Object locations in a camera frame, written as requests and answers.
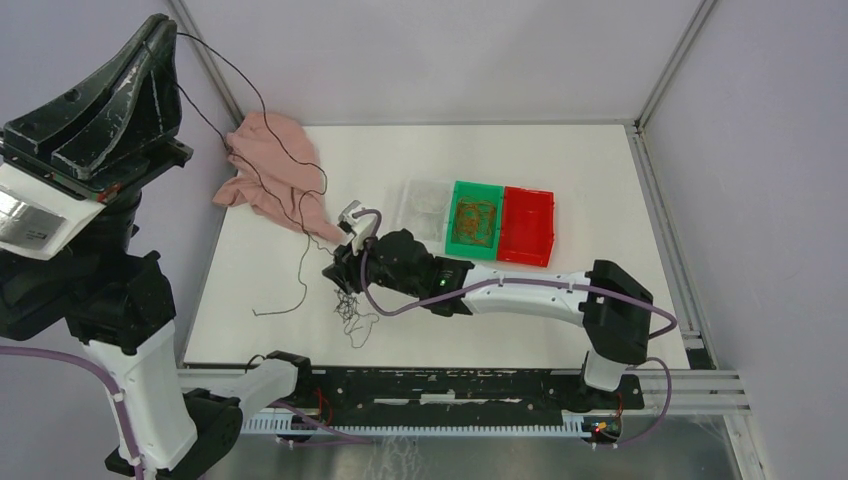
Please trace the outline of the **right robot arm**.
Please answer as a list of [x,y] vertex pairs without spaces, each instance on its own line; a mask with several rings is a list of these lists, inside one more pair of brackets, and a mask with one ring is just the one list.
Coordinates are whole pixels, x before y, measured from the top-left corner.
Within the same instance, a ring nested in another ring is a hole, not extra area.
[[348,295],[376,285],[438,316],[517,314],[581,327],[590,347],[577,392],[591,408],[612,401],[625,370],[648,359],[653,296],[609,260],[576,273],[500,270],[433,255],[403,229],[361,249],[337,247],[322,275]]

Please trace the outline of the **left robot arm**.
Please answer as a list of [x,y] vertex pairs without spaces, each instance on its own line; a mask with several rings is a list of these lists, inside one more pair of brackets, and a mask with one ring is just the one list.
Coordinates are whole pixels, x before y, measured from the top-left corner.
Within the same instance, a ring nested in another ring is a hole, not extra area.
[[307,404],[310,360],[275,351],[228,382],[181,387],[176,307],[159,255],[131,255],[142,190],[192,157],[181,143],[177,24],[149,16],[108,62],[1,131],[1,334],[6,355],[58,321],[103,383],[120,435],[106,460],[138,479],[199,479],[244,421]]

